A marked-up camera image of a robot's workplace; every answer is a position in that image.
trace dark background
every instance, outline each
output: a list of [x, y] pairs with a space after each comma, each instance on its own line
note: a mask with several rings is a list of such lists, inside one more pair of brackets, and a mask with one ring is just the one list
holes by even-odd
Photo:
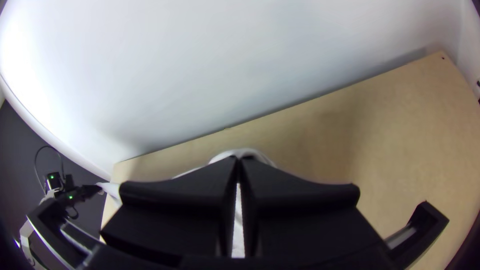
[[[5, 100], [0, 108], [0, 218], [13, 237], [20, 241], [20, 227], [27, 220], [26, 214], [39, 205], [44, 197], [35, 175], [34, 157], [37, 150], [46, 146], [40, 138]], [[106, 182], [68, 158], [62, 156], [65, 174], [72, 174], [76, 186]], [[38, 155], [37, 168], [40, 177], [60, 171], [57, 154], [49, 148]], [[98, 237], [102, 222], [106, 195], [96, 195], [78, 204], [79, 217], [74, 221], [91, 235]], [[37, 240], [33, 250], [44, 259], [50, 269], [64, 269]]]

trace white wall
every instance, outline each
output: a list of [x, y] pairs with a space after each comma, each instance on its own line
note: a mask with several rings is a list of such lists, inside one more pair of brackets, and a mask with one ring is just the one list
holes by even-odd
[[477, 86], [480, 79], [480, 17], [471, 0], [461, 1], [461, 34], [456, 64], [480, 98]]
[[12, 0], [0, 74], [35, 131], [107, 178], [437, 49], [456, 61], [465, 2]]

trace black wall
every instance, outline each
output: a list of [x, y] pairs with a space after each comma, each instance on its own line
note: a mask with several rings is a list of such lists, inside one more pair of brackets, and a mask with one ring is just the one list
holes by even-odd
[[[26, 214], [43, 198], [42, 188], [34, 170], [37, 150], [48, 145], [5, 101], [0, 108], [0, 217], [15, 239], [20, 240], [19, 229]], [[63, 157], [66, 174], [72, 174], [76, 186], [105, 182], [102, 178]], [[59, 172], [60, 162], [52, 149], [43, 149], [37, 162], [40, 177]], [[78, 205], [79, 218], [75, 223], [95, 237], [99, 236], [106, 195], [96, 195]]]

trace black wire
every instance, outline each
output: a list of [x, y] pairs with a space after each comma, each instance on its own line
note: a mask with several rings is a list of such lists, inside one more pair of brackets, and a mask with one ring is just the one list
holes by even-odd
[[60, 155], [60, 152], [58, 152], [57, 149], [51, 147], [50, 145], [45, 145], [45, 146], [40, 147], [40, 149], [38, 149], [36, 151], [35, 159], [33, 160], [33, 169], [35, 169], [36, 178], [38, 179], [38, 182], [40, 183], [40, 186], [43, 189], [43, 193], [46, 195], [47, 194], [47, 181], [45, 180], [45, 184], [42, 184], [42, 181], [40, 180], [40, 176], [39, 176], [39, 171], [37, 170], [37, 158], [39, 157], [40, 151], [44, 148], [50, 148], [50, 149], [54, 150], [56, 152], [56, 154], [58, 155], [58, 158], [60, 159], [60, 169], [61, 169], [62, 179], [65, 179], [65, 173], [64, 173], [64, 160], [62, 159], [62, 155]]
[[68, 217], [72, 220], [76, 220], [79, 218], [79, 212], [77, 211], [77, 209], [75, 208], [75, 206], [72, 206], [71, 207], [73, 210], [75, 210], [75, 215], [70, 215], [70, 213], [67, 211], [66, 214], [68, 215]]

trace plywood board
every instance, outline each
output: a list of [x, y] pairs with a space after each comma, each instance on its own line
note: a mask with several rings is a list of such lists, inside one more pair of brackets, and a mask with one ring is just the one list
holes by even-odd
[[[480, 208], [480, 108], [443, 52], [273, 114], [115, 165], [111, 181], [158, 181], [235, 148], [284, 171], [361, 190], [358, 209], [382, 237], [427, 200], [450, 223], [414, 269], [443, 269]], [[105, 203], [103, 223], [115, 212]]]

